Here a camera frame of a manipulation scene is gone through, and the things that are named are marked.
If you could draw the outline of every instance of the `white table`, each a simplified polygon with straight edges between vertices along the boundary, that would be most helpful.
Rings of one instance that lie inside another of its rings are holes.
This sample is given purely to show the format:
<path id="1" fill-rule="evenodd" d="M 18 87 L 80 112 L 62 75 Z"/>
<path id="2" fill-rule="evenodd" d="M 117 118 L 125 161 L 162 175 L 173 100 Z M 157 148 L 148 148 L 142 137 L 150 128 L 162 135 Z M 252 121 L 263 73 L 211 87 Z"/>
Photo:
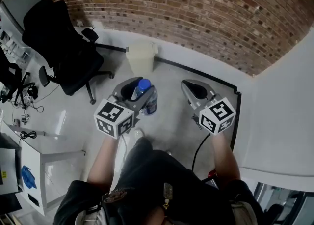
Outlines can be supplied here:
<path id="1" fill-rule="evenodd" d="M 16 144 L 19 143 L 20 136 L 15 133 L 12 129 L 16 129 L 13 126 L 6 124 L 4 121 L 0 120 L 0 132 L 8 135 Z M 37 133 L 37 139 L 40 139 L 40 134 Z M 49 209 L 54 208 L 64 198 L 64 195 L 50 201 L 47 203 L 46 200 L 46 187 L 45 187 L 45 163 L 61 161 L 70 158 L 79 158 L 85 155 L 84 151 L 76 151 L 76 152 L 65 152 L 65 153 L 47 153 L 42 154 L 34 147 L 29 145 L 25 140 L 21 140 L 20 142 L 21 150 L 21 168 L 23 165 L 27 166 L 30 169 L 30 172 L 35 177 L 35 184 L 37 188 L 29 189 L 24 181 L 21 181 L 22 192 L 20 193 L 23 198 L 39 213 L 45 215 L 45 212 Z M 35 198 L 38 201 L 38 206 L 29 199 L 29 195 Z"/>

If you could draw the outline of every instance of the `shoe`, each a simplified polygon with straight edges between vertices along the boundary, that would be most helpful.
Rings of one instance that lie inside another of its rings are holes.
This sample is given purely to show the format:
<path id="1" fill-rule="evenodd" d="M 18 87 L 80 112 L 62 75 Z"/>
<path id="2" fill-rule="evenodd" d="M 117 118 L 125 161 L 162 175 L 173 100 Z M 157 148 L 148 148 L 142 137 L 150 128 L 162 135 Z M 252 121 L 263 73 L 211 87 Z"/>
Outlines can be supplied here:
<path id="1" fill-rule="evenodd" d="M 139 140 L 140 138 L 144 137 L 144 133 L 142 131 L 142 129 L 137 128 L 134 130 L 134 136 L 135 136 L 135 140 Z"/>

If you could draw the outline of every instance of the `water bottle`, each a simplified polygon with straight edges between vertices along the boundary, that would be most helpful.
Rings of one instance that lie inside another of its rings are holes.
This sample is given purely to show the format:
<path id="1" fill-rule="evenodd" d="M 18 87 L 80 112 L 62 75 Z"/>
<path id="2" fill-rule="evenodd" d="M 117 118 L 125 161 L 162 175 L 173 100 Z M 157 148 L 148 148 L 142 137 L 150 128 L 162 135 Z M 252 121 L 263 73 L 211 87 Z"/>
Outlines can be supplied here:
<path id="1" fill-rule="evenodd" d="M 148 79 L 141 79 L 138 83 L 138 86 L 135 88 L 135 95 L 136 97 L 139 97 L 141 94 L 143 94 L 145 91 L 147 91 L 150 87 L 152 87 L 151 81 Z M 144 116 L 152 115 L 157 110 L 157 91 L 154 89 L 154 93 L 150 97 L 150 99 L 147 101 L 145 107 L 140 110 L 140 112 Z"/>

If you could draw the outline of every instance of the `blue object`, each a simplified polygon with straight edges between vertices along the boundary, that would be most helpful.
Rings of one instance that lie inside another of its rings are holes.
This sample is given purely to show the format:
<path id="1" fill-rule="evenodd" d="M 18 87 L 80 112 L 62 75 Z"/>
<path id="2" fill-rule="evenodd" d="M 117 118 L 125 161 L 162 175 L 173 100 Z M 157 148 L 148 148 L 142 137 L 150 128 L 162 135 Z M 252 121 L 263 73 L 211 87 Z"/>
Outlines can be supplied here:
<path id="1" fill-rule="evenodd" d="M 145 91 L 147 91 L 150 87 L 152 87 L 151 81 L 149 79 L 141 79 L 138 83 L 138 86 L 135 88 L 135 95 L 136 97 L 139 97 L 141 94 L 143 94 Z M 151 98 L 147 101 L 145 107 L 141 109 L 141 113 L 145 116 L 152 115 L 157 110 L 157 91 L 154 87 L 154 93 L 152 94 Z"/>
<path id="2" fill-rule="evenodd" d="M 30 169 L 27 166 L 22 167 L 22 178 L 24 181 L 24 184 L 29 188 L 37 188 L 35 183 L 35 177 L 30 172 Z"/>
<path id="3" fill-rule="evenodd" d="M 141 92 L 148 90 L 152 86 L 151 81 L 149 79 L 143 78 L 138 83 L 138 88 Z"/>

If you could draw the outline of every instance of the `person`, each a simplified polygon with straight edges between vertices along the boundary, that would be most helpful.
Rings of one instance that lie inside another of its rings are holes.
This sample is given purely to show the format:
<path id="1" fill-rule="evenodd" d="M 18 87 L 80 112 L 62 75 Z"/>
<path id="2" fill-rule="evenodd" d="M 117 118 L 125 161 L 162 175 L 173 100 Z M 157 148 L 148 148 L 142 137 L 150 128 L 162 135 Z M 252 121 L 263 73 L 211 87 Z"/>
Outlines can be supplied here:
<path id="1" fill-rule="evenodd" d="M 118 141 L 107 136 L 87 182 L 73 181 L 55 225 L 260 225 L 263 213 L 223 134 L 212 136 L 218 188 L 161 150 L 143 132 L 129 152 L 115 189 L 109 192 Z"/>

